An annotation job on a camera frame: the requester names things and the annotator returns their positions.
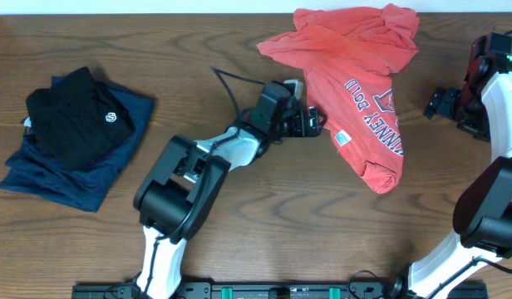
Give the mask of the red t-shirt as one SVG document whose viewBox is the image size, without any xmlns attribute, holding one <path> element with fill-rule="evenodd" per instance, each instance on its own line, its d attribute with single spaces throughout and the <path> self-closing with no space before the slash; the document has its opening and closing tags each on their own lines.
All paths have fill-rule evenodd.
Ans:
<svg viewBox="0 0 512 299">
<path fill-rule="evenodd" d="M 404 149 L 392 75 L 417 54 L 418 14 L 407 7 L 299 8 L 292 32 L 271 37 L 258 51 L 303 71 L 307 103 L 326 117 L 338 153 L 378 194 L 394 189 Z"/>
</svg>

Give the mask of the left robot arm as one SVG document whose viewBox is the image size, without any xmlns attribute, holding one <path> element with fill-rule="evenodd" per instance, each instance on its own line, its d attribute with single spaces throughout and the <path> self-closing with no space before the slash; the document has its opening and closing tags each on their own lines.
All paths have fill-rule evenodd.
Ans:
<svg viewBox="0 0 512 299">
<path fill-rule="evenodd" d="M 257 105 L 207 140 L 174 135 L 138 188 L 134 207 L 145 235 L 134 298 L 170 298 L 179 287 L 187 242 L 203 226 L 228 173 L 261 158 L 289 137 L 316 137 L 325 117 L 303 107 L 303 83 L 271 81 Z"/>
</svg>

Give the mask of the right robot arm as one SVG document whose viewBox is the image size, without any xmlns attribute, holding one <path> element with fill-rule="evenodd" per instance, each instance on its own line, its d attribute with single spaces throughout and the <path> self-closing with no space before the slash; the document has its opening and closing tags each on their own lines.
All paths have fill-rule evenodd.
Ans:
<svg viewBox="0 0 512 299">
<path fill-rule="evenodd" d="M 436 88 L 424 112 L 453 120 L 491 147 L 491 162 L 456 202 L 452 229 L 427 256 L 408 266 L 388 298 L 486 298 L 469 277 L 512 257 L 512 33 L 491 32 L 471 47 L 461 89 Z"/>
</svg>

